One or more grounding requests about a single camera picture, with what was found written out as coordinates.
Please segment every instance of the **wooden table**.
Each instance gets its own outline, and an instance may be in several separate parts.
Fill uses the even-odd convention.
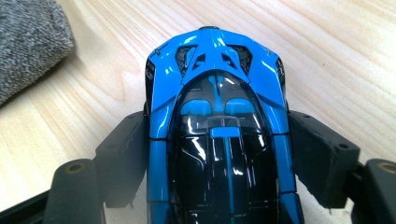
[[[0,108],[0,210],[48,189],[61,164],[95,148],[145,101],[149,53],[174,35],[215,25],[276,52],[290,108],[361,147],[361,161],[396,161],[396,5],[376,1],[155,2],[58,0],[75,52]],[[307,223],[350,222],[299,185]],[[134,209],[109,223],[146,222],[146,183]]]

